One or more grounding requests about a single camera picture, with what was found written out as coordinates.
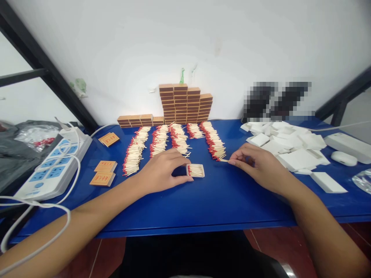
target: forearm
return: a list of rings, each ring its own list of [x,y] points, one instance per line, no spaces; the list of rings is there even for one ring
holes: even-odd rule
[[[369,277],[371,270],[366,256],[322,201],[306,186],[302,190],[301,194],[290,196],[288,200],[305,235],[319,277]]]
[[[71,212],[66,231],[43,252],[19,266],[6,277],[51,277],[58,274],[84,246],[117,214],[144,194],[128,179]],[[0,257],[0,269],[17,262],[51,240],[65,225],[64,215],[29,236]]]

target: red floor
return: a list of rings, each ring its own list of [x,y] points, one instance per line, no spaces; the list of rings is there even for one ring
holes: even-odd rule
[[[371,260],[371,222],[341,225]],[[317,278],[299,227],[245,230],[253,248],[287,263],[298,278]],[[121,264],[125,238],[94,239],[56,277],[107,278]]]

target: power strip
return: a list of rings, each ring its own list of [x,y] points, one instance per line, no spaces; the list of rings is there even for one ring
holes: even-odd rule
[[[352,155],[361,163],[371,164],[371,145],[338,132],[325,137],[325,143],[346,154]]]
[[[72,140],[63,139],[49,153],[41,166],[35,170],[14,197],[23,200],[43,201],[63,194],[77,170],[77,161],[68,155],[72,154],[81,161],[92,142],[92,138],[86,134],[81,135],[81,137],[79,148],[77,140],[71,143]],[[59,151],[59,147],[64,144],[65,146],[61,148],[61,151],[67,151],[65,155]]]

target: pile of matchsticks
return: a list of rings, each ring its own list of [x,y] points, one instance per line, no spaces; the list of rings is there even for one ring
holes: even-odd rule
[[[153,140],[152,140],[152,144],[150,145],[150,150],[151,150],[150,159],[156,154],[159,154],[165,151],[166,142],[168,142],[167,141],[168,132],[169,132],[168,125],[160,125],[156,127],[156,130],[152,134]]]
[[[146,147],[145,142],[148,139],[148,131],[151,127],[141,127],[135,132],[135,137],[126,150],[126,157],[123,164],[123,176],[130,176],[139,170],[139,163],[142,158],[142,151]]]
[[[187,164],[186,165],[187,176],[203,178],[205,177],[205,171],[202,164]]]
[[[188,136],[185,135],[182,126],[180,124],[171,123],[169,125],[169,131],[173,148],[176,148],[181,154],[188,157],[191,154],[188,149],[191,149],[191,147],[187,145],[186,140]]]
[[[209,145],[208,150],[213,159],[216,159],[216,161],[228,162],[228,160],[223,159],[226,156],[225,147],[223,146],[224,143],[220,140],[211,122],[200,123],[200,128],[205,133],[206,141]]]
[[[193,139],[193,138],[196,138],[196,139],[205,138],[204,134],[200,131],[200,129],[198,128],[198,125],[197,124],[188,123],[187,124],[187,131],[188,131],[188,133],[190,135],[190,139]]]

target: blue outlet panel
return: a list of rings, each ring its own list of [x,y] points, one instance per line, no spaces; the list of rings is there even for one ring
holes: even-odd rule
[[[43,165],[41,165],[40,168],[45,168],[45,167],[53,166],[56,161],[57,161],[56,159],[49,159]]]
[[[62,158],[60,162],[57,163],[57,165],[62,165],[62,164],[66,164],[70,161],[70,157],[68,158]]]
[[[46,177],[48,178],[56,178],[61,175],[63,172],[63,169],[66,168],[66,166],[61,166],[61,167],[55,167],[51,170],[50,174]]]
[[[77,146],[72,146],[72,147],[70,148],[70,150],[68,151],[68,154],[69,154],[69,153],[74,153],[76,150],[77,150]]]
[[[53,151],[53,153],[50,156],[57,156],[57,155],[60,155],[60,154],[61,154],[61,152],[58,149],[56,149],[56,150]]]
[[[30,179],[30,181],[38,181],[38,180],[42,180],[42,179],[45,177],[45,175],[46,175],[46,173],[47,173],[48,171],[49,171],[49,170],[34,173],[34,175],[32,176],[32,178]]]
[[[62,142],[59,143],[59,145],[63,145],[63,144],[68,144],[68,140],[64,139],[64,140],[62,140]]]

